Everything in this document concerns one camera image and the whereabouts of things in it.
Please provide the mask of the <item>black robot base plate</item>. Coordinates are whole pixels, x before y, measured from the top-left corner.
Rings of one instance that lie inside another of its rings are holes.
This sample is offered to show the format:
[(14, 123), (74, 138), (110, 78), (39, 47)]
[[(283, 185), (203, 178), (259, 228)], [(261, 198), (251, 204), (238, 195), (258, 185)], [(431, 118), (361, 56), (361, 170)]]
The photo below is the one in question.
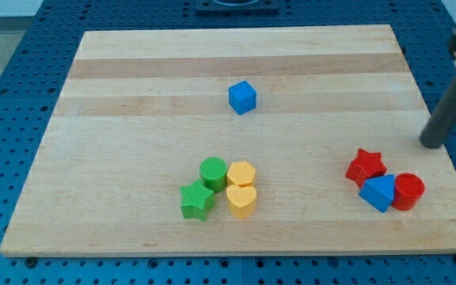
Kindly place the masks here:
[(199, 15), (277, 13), (280, 7), (279, 0), (195, 0), (193, 3)]

